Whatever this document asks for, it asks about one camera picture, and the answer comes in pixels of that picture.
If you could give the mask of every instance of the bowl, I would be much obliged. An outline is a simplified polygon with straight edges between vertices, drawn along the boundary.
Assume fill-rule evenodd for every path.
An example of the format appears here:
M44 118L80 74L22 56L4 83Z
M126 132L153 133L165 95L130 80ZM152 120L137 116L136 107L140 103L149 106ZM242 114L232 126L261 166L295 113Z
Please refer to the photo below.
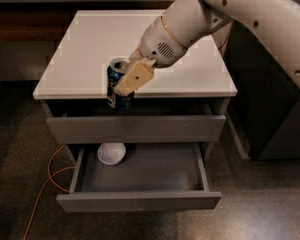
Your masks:
M98 149L99 160L106 165L119 164L126 154L123 143L102 143Z

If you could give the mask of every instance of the can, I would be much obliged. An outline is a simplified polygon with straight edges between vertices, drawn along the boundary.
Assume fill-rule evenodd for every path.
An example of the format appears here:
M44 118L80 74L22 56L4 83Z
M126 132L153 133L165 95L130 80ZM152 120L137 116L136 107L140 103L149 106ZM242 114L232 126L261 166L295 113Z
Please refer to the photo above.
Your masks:
M116 112L127 112L131 108L131 103L134 97L134 92L130 93L128 96L121 96L114 91L114 87L117 85L120 78L125 74L128 63L129 60L126 59L114 59L110 62L110 65L107 69L107 102L108 105Z

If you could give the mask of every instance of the white robotic arm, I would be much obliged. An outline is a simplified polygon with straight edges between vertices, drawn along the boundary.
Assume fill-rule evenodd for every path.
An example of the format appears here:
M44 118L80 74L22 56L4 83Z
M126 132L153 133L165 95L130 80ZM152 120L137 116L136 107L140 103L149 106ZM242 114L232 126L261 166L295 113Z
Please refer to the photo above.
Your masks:
M292 0L176 0L145 31L115 91L127 95L232 19L245 25L300 88L300 5Z

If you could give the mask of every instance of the open drawer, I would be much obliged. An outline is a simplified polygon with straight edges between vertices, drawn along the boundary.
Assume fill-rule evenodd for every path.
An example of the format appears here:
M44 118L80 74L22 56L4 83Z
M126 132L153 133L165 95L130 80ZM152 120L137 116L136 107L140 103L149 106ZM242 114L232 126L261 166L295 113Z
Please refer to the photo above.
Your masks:
M72 102L69 110L58 106L47 123L60 144L213 142L225 123L224 115L213 115L199 99L136 100L123 114L109 111L103 100Z
M117 166L102 164L99 145L80 150L69 194L57 201L67 212L213 209L198 143L126 144Z

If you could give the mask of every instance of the soda can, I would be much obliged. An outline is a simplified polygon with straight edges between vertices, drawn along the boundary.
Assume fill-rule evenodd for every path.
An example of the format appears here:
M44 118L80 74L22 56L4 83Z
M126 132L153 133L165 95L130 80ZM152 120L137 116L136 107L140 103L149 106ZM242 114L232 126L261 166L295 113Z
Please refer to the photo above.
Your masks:
M128 96L121 96L114 91L114 87L119 82L120 78L125 74L128 67L129 60L114 59L110 62L107 69L108 76L108 91L107 102L108 105L116 112L127 112L134 97L134 92Z

